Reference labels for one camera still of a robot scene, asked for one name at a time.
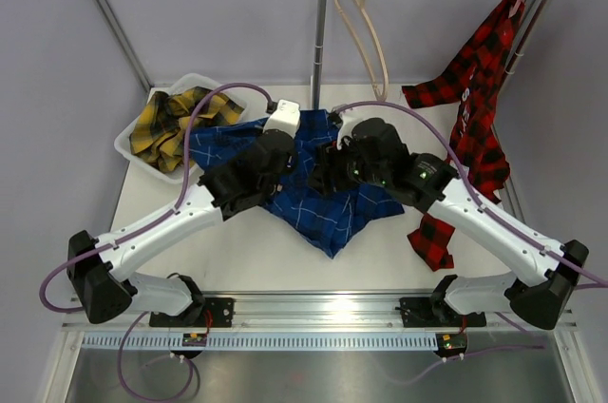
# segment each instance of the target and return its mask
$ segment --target yellow plaid shirt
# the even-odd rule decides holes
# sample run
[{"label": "yellow plaid shirt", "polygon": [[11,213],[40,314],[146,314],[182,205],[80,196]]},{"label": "yellow plaid shirt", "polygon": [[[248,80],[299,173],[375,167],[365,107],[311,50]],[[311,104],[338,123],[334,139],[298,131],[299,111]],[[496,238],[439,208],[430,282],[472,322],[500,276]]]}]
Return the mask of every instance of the yellow plaid shirt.
[{"label": "yellow plaid shirt", "polygon": [[[155,92],[129,137],[131,153],[162,173],[175,170],[182,164],[183,134],[190,113],[209,92],[209,89],[200,86],[174,96],[169,96],[166,92]],[[216,94],[202,108],[193,128],[234,125],[242,112],[243,108],[228,96]]]}]

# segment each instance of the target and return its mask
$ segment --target plaid shirt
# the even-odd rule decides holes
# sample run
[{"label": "plaid shirt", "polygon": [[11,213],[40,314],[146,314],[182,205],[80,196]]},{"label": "plaid shirt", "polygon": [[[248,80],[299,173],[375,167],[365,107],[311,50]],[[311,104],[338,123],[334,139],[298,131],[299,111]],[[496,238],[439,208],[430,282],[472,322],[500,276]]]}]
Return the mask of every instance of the plaid shirt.
[{"label": "plaid shirt", "polygon": [[[328,116],[325,110],[300,112],[300,127],[295,134],[298,157],[295,169],[282,177],[283,189],[262,206],[288,222],[307,242],[334,258],[369,221],[399,215],[404,210],[384,189],[368,184],[352,191],[336,192],[329,198],[321,197],[308,187],[316,147],[337,139],[338,129]],[[260,135],[265,122],[266,119],[262,119],[197,129],[190,138],[192,157],[203,169],[226,162]]]},{"label": "plaid shirt", "polygon": [[[172,172],[182,163],[183,134],[193,108],[210,92],[195,86],[182,94],[169,96],[155,92],[143,109],[129,137],[131,153],[162,173]],[[202,108],[194,127],[233,125],[243,109],[228,96],[217,94]]]},{"label": "plaid shirt", "polygon": [[[504,186],[509,164],[492,133],[504,65],[523,14],[521,5],[513,18],[508,13],[517,0],[503,0],[461,48],[446,70],[435,80],[403,86],[409,106],[420,108],[460,101],[449,145],[468,179],[491,201],[494,190]],[[454,232],[450,225],[424,215],[420,228],[408,235],[414,251],[433,270],[454,268],[447,244]]]}]

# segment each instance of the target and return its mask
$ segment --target blue plaid shirt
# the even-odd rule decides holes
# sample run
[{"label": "blue plaid shirt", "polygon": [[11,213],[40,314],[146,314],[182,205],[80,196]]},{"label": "blue plaid shirt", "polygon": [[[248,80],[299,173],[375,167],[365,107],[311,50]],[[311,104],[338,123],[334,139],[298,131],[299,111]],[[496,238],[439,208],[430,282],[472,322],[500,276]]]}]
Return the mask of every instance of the blue plaid shirt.
[{"label": "blue plaid shirt", "polygon": [[[190,136],[190,154],[205,169],[224,163],[253,143],[266,119],[238,125],[198,128]],[[362,184],[352,191],[336,192],[323,198],[307,185],[313,173],[315,149],[337,139],[338,128],[325,110],[300,112],[300,128],[295,134],[298,160],[294,171],[281,179],[283,189],[262,205],[297,230],[307,242],[330,258],[371,221],[404,212],[382,188]]]}]

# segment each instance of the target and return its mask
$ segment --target metal floor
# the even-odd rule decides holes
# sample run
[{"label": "metal floor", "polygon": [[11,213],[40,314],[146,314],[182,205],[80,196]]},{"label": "metal floor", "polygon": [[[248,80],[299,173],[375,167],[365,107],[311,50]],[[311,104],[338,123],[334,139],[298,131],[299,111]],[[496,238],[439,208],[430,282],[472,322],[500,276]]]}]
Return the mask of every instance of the metal floor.
[{"label": "metal floor", "polygon": [[[469,351],[505,344],[532,344],[516,333],[471,333]],[[187,377],[186,365],[167,360],[142,369],[148,360],[167,354],[124,354],[124,374],[131,388],[149,398],[177,392]],[[118,384],[116,351],[82,350],[67,402],[138,401]],[[438,367],[417,383],[408,380],[438,360],[431,352],[206,352],[195,360],[199,371],[180,401],[194,403],[363,403],[435,401],[574,402],[557,347],[544,351],[499,352]]]}]

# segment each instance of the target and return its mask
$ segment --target red and black plaid cloth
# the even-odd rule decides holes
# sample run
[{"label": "red and black plaid cloth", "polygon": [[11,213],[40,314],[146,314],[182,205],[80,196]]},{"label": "red and black plaid cloth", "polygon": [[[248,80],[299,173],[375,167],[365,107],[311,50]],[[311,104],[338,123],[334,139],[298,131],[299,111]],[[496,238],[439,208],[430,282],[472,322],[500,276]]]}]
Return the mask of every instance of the red and black plaid cloth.
[{"label": "red and black plaid cloth", "polygon": [[[444,73],[418,86],[403,86],[409,106],[421,108],[460,101],[449,137],[468,179],[488,199],[498,203],[494,190],[504,186],[509,164],[492,133],[504,65],[520,25],[523,5],[508,18],[517,0],[503,0],[468,39]],[[414,251],[433,270],[454,268],[447,244],[454,228],[424,215],[420,228],[408,235]]]}]

